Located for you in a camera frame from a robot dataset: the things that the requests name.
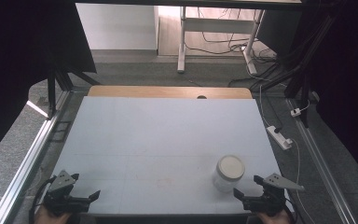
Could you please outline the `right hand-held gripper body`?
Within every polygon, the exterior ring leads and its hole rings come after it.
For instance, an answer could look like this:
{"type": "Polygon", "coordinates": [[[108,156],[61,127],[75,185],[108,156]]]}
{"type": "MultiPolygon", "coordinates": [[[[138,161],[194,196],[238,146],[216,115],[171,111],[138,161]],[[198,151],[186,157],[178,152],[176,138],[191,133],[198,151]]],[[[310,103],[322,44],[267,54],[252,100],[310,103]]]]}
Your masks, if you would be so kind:
{"type": "Polygon", "coordinates": [[[262,195],[257,197],[244,196],[244,202],[242,203],[244,210],[265,213],[269,217],[274,217],[286,207],[285,191],[287,189],[300,191],[305,189],[303,186],[278,174],[263,178],[264,183],[259,185],[263,188],[262,195]]]}

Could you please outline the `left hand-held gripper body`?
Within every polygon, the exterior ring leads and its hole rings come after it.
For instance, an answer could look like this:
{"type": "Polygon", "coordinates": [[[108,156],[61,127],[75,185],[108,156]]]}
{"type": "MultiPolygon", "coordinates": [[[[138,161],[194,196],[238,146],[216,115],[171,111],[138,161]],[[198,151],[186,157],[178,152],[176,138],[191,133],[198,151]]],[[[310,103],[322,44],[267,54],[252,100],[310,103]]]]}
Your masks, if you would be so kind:
{"type": "Polygon", "coordinates": [[[70,195],[74,181],[66,171],[62,170],[52,177],[51,185],[44,196],[43,204],[55,216],[63,213],[85,213],[89,211],[88,198],[77,198],[70,195]]]}

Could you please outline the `clear glass jar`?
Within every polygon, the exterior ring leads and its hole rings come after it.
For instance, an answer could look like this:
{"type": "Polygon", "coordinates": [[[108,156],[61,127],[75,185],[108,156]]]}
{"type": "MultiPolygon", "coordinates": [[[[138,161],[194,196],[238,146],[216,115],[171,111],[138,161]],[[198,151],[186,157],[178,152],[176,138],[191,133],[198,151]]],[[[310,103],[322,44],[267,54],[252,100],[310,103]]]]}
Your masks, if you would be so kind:
{"type": "Polygon", "coordinates": [[[241,180],[243,170],[215,169],[213,174],[213,185],[222,192],[231,192],[241,180]]]}

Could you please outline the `white round jar lid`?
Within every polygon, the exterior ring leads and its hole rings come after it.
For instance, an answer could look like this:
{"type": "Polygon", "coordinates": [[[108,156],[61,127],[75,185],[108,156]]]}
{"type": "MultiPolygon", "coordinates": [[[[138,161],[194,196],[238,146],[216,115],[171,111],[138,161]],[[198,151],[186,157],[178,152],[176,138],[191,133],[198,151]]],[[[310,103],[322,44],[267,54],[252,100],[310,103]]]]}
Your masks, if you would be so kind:
{"type": "Polygon", "coordinates": [[[234,155],[223,156],[216,164],[216,172],[226,181],[239,181],[245,172],[245,165],[234,155]]]}

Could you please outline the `person's right hand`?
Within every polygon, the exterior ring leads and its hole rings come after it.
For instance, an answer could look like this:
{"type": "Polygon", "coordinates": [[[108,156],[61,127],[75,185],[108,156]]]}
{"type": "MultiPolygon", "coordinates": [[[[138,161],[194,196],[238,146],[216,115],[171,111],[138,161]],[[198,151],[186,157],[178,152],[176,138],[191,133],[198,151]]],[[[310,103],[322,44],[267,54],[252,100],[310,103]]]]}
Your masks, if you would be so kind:
{"type": "Polygon", "coordinates": [[[284,211],[281,211],[274,217],[269,217],[265,213],[257,213],[256,215],[264,224],[291,224],[289,216],[284,211]]]}

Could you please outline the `person's left hand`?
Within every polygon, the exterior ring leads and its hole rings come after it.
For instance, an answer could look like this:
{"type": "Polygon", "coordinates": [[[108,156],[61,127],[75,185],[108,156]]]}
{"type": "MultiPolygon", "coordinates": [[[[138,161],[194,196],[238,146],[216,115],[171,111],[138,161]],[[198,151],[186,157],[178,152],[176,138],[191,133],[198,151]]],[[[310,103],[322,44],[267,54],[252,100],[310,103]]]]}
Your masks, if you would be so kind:
{"type": "Polygon", "coordinates": [[[34,224],[66,224],[70,217],[70,213],[56,217],[45,206],[41,206],[34,215],[34,224]]]}

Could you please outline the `white power strip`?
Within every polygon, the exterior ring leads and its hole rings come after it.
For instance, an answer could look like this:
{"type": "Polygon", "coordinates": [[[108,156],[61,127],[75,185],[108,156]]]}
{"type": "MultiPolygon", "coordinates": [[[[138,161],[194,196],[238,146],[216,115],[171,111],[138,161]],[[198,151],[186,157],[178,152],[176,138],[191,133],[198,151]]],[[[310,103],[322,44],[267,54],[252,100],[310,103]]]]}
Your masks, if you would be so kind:
{"type": "Polygon", "coordinates": [[[267,127],[266,130],[282,150],[287,150],[292,147],[293,141],[290,138],[285,138],[279,128],[271,125],[267,127]]]}

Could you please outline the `black metal stand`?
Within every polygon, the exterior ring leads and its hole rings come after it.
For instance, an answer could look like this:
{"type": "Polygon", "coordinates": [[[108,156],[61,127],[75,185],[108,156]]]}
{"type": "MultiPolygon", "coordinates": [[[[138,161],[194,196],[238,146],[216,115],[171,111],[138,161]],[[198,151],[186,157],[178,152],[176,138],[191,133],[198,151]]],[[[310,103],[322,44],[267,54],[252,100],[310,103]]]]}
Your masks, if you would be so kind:
{"type": "Polygon", "coordinates": [[[74,68],[69,63],[53,65],[48,72],[48,119],[52,119],[57,112],[56,84],[59,84],[63,91],[71,91],[74,88],[74,84],[69,77],[70,74],[79,77],[91,86],[100,85],[100,82],[74,68]]]}
{"type": "Polygon", "coordinates": [[[340,5],[345,0],[299,0],[297,7],[275,4],[264,9],[261,40],[277,51],[273,68],[282,67],[283,73],[273,79],[259,80],[251,87],[260,93],[283,82],[288,85],[286,98],[301,95],[300,118],[307,120],[310,84],[310,62],[334,22],[340,5]]]}

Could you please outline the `white table cover sheet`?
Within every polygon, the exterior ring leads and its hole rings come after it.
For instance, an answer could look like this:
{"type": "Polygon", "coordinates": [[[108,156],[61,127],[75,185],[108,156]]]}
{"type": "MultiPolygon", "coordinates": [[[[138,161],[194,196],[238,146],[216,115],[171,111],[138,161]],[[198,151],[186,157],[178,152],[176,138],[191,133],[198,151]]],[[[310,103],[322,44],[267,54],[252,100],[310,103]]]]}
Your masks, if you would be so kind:
{"type": "Polygon", "coordinates": [[[74,196],[100,193],[95,215],[240,214],[213,185],[225,155],[244,163],[247,195],[280,171],[254,100],[86,97],[54,170],[79,175],[74,196]]]}

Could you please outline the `wooden table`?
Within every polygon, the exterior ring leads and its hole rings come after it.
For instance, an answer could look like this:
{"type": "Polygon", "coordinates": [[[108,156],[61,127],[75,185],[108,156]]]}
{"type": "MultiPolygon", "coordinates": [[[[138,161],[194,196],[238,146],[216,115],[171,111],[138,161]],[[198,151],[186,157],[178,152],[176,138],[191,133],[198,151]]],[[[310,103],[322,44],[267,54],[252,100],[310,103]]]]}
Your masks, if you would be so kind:
{"type": "Polygon", "coordinates": [[[246,88],[92,86],[88,96],[186,99],[252,99],[246,88]]]}

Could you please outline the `black curtain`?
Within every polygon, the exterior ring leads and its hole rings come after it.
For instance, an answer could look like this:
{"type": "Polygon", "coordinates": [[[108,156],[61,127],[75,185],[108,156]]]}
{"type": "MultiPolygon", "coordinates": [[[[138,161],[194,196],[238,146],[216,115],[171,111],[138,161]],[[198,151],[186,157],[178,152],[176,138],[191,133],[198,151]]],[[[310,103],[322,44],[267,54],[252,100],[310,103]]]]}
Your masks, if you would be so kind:
{"type": "Polygon", "coordinates": [[[76,0],[0,0],[0,142],[53,71],[96,71],[76,0]]]}
{"type": "Polygon", "coordinates": [[[311,61],[317,111],[358,163],[358,0],[347,0],[311,61]]]}

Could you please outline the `black floor bracket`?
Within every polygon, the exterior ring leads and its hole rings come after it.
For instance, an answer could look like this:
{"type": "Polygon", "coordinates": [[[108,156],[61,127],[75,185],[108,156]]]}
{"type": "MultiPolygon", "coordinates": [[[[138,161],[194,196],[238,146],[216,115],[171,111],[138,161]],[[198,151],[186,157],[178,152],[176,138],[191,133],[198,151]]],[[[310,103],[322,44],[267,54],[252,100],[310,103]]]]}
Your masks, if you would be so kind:
{"type": "Polygon", "coordinates": [[[56,123],[52,131],[51,142],[62,143],[66,140],[71,130],[71,121],[59,121],[56,123]]]}

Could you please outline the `aluminium frame rail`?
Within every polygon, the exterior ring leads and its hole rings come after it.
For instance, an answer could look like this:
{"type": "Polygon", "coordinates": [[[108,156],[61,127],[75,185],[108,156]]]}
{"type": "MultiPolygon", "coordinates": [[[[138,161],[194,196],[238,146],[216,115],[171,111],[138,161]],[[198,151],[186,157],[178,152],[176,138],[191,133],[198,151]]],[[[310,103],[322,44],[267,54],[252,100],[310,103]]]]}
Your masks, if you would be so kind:
{"type": "Polygon", "coordinates": [[[321,147],[317,143],[311,129],[307,128],[299,117],[291,117],[291,119],[294,121],[301,139],[310,154],[318,175],[324,183],[324,188],[329,197],[329,201],[334,206],[334,210],[340,219],[339,223],[358,224],[354,213],[352,212],[352,209],[346,200],[341,187],[338,185],[338,182],[334,178],[333,173],[321,151],[321,147]]]}
{"type": "Polygon", "coordinates": [[[0,200],[0,224],[5,224],[10,213],[14,208],[15,202],[19,199],[22,189],[28,179],[28,175],[32,172],[35,162],[40,156],[44,145],[50,136],[51,130],[55,126],[58,117],[62,113],[62,108],[67,101],[69,91],[63,91],[57,100],[57,111],[51,119],[45,119],[42,126],[34,138],[33,143],[21,162],[19,169],[12,178],[5,194],[0,200]]]}

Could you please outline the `white desk frame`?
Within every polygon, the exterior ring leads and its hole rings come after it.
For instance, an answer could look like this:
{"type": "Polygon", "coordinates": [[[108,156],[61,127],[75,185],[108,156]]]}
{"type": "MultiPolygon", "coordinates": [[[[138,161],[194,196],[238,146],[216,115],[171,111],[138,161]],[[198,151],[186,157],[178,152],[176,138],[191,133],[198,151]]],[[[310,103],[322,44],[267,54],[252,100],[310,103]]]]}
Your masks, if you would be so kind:
{"type": "Polygon", "coordinates": [[[246,61],[248,73],[256,75],[254,60],[251,56],[256,34],[263,17],[264,11],[257,9],[255,18],[252,21],[230,20],[230,19],[202,19],[191,18],[186,15],[186,7],[180,7],[180,44],[178,51],[177,72],[183,74],[186,65],[186,32],[207,32],[207,33],[232,33],[249,35],[249,41],[241,48],[242,55],[246,61]]]}

